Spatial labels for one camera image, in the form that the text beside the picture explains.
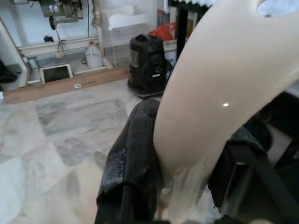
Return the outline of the black air purifier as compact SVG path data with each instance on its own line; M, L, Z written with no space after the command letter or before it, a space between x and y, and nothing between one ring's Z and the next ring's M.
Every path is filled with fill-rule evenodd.
M163 40L140 34L129 46L128 88L141 99L162 96L173 69L165 58Z

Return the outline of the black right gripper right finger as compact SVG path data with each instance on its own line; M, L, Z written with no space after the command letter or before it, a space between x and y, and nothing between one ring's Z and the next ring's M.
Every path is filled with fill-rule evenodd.
M299 224L295 172L294 167L275 169L262 145L241 127L226 142L208 188L225 220Z

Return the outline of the black wooden table leg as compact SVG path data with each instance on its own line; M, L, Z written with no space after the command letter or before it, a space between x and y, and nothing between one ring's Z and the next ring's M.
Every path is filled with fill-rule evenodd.
M177 10L177 47L180 48L185 45L188 13L194 13L194 5L180 1L177 5Z

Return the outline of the beige long-handled dustpan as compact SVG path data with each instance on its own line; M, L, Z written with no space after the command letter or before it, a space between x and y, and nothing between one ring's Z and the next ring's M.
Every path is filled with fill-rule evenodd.
M163 94L154 147L172 193L164 216L197 209L231 135L299 79L299 11L259 13L264 0L217 0L185 44Z

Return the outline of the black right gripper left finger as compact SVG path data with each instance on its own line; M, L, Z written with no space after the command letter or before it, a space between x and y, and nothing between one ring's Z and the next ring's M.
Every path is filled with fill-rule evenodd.
M163 184L153 144L160 103L138 103L110 149L96 199L94 224L152 222Z

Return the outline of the white framed black pedal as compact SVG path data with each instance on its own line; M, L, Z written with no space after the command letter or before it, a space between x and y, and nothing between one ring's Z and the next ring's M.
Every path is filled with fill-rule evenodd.
M43 84L73 77L69 63L41 68L40 73Z

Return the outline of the long wooden plank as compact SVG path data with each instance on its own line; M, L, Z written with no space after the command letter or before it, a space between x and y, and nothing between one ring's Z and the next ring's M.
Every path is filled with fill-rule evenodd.
M15 105L71 91L86 89L97 85L107 84L127 79L128 77L128 67L106 69L41 85L27 86L16 90L4 91L2 94L6 104Z

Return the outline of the white vertical pipe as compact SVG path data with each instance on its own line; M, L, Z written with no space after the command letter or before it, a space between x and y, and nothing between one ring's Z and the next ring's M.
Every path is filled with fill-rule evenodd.
M101 50L102 57L105 56L104 47L103 47L103 37L102 37L102 18L101 18L101 9L100 9L100 0L92 0L93 5L93 20L92 26L97 30L98 33L98 45Z

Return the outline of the white plastic jug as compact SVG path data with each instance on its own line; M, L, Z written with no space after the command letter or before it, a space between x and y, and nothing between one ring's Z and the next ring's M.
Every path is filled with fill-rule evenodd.
M90 69L103 67L101 50L93 41L89 42L89 46L85 51L85 58Z

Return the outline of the grey sewing machine motor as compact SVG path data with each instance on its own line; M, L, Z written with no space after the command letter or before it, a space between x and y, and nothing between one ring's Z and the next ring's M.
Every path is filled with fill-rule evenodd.
M30 0L40 4L44 17L48 17L52 30L56 30L58 24L76 23L79 19L79 10L82 10L81 0Z

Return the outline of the red plastic bag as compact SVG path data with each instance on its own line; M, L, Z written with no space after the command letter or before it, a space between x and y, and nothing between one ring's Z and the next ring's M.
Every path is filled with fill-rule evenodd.
M152 30L148 33L148 35L155 36L161 38L163 41L170 41L173 40L174 37L171 34L172 31L176 30L176 23L168 23L163 26L158 26L156 30Z

